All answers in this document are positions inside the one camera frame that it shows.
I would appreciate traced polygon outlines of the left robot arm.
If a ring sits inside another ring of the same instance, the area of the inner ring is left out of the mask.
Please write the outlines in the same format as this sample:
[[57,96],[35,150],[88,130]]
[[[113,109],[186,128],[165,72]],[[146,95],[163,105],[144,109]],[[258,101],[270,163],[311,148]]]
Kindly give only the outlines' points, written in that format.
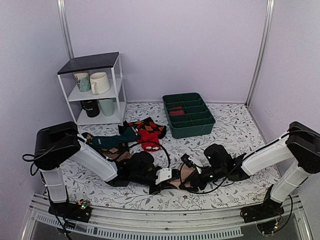
[[171,187],[179,179],[180,170],[154,165],[154,158],[146,151],[121,159],[127,153],[125,148],[115,158],[103,154],[98,139],[89,140],[80,135],[77,125],[65,122],[39,130],[36,134],[34,165],[40,169],[48,192],[55,202],[55,209],[63,216],[74,213],[74,205],[67,200],[61,164],[74,161],[90,170],[103,181],[114,187],[125,187],[129,183],[149,186],[149,193]]

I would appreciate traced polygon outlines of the beige striped sock pair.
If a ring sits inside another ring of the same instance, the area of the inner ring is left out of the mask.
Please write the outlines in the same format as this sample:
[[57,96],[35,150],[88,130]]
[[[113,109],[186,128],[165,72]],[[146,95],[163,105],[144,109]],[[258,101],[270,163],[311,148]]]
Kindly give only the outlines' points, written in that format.
[[192,186],[188,178],[197,171],[196,168],[193,166],[188,167],[184,163],[181,163],[176,170],[179,171],[179,177],[177,179],[168,180],[168,185],[170,187],[173,187],[174,189],[179,190],[194,190],[194,187]]

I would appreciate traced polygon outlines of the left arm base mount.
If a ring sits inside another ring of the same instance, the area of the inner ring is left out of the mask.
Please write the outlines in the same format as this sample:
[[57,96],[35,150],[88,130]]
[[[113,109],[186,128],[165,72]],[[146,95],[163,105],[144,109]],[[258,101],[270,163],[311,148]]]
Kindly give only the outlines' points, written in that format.
[[92,208],[88,200],[81,199],[76,203],[66,202],[54,203],[49,201],[50,207],[48,212],[57,217],[67,220],[88,223],[91,217]]

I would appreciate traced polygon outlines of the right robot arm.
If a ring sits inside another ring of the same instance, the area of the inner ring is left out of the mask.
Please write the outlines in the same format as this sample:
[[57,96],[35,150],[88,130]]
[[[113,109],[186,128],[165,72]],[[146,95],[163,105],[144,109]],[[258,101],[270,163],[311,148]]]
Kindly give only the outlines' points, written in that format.
[[200,166],[187,154],[181,157],[180,189],[203,194],[208,183],[243,181],[262,169],[293,159],[285,174],[268,189],[266,201],[259,206],[262,218],[274,214],[278,204],[320,171],[320,135],[297,121],[292,122],[282,136],[249,154],[232,157],[220,144],[210,145],[203,153],[208,166]]

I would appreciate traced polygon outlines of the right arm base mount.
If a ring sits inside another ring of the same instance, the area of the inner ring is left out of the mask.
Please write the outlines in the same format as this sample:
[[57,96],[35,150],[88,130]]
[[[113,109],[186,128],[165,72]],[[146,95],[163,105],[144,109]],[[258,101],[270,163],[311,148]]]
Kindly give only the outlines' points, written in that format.
[[267,199],[263,203],[246,206],[240,210],[240,216],[245,223],[256,222],[284,214],[281,203]]

